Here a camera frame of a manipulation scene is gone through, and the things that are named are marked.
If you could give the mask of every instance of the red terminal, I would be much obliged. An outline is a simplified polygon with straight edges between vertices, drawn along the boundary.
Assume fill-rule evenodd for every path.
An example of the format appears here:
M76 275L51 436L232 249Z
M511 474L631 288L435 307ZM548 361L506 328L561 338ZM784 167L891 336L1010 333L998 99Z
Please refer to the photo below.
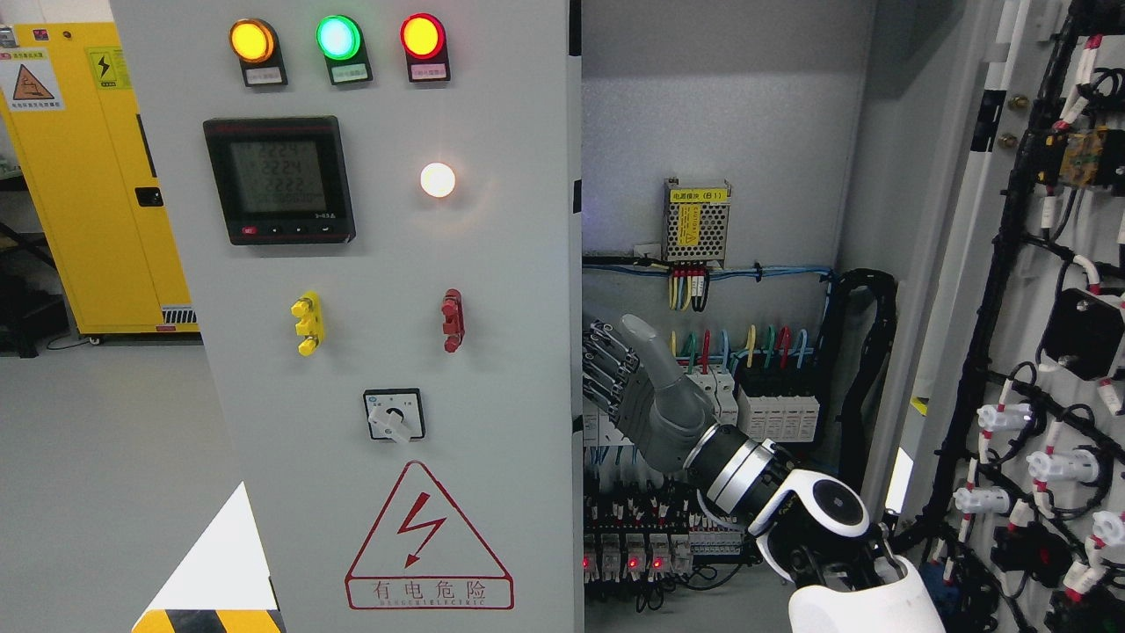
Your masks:
M465 342L465 311L460 291L454 288L446 290L446 297L441 300L441 315L444 318L441 332L446 335L446 352L452 354Z

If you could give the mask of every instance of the white indicator light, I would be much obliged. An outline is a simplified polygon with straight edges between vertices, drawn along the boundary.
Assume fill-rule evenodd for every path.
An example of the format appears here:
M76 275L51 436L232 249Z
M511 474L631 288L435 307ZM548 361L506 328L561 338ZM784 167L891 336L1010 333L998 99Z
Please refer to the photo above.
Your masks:
M422 168L422 189L435 198L443 198L457 186L457 174L443 162L431 162Z

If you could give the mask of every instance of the yellow warning label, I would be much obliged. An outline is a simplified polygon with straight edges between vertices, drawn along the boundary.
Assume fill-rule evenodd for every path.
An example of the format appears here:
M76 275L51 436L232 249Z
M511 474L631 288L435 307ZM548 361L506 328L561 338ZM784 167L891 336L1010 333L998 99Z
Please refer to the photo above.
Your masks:
M714 187L710 189L672 189L668 191L668 200L672 204L677 202L703 202L703 204L718 204L724 202L729 196L727 195L727 189L722 187Z
M676 244L681 246L700 245L700 217L703 215L703 205L682 204L680 205L680 229Z
M119 46L87 48L93 83L102 90L129 90L129 69L125 65L125 53Z
M24 64L19 65L19 74L16 75L16 90L12 91L14 101L54 99L55 96L47 90L42 81L32 74Z

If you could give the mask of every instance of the electrical hazard sticker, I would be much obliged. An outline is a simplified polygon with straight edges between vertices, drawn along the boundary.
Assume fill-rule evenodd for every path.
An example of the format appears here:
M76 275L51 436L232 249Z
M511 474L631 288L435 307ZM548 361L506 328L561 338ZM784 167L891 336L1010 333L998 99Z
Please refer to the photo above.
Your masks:
M0 87L8 109L14 112L65 108L55 69L44 48L0 52Z
M90 71L93 83L102 90L128 90L133 88L129 81L129 69L125 65L125 52L120 46L102 46L87 48L90 58Z
M344 580L353 609L511 609L512 575L422 462L408 462Z
M703 216L703 205L682 204L680 205L680 232L676 236L676 245L698 246L700 245L700 219Z

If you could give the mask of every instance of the yellow black striped tape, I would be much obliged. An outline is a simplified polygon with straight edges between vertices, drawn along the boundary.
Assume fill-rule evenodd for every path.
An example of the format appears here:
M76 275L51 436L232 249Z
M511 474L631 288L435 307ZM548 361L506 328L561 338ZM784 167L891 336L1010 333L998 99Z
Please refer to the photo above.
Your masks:
M133 633L285 633L276 611L151 611Z

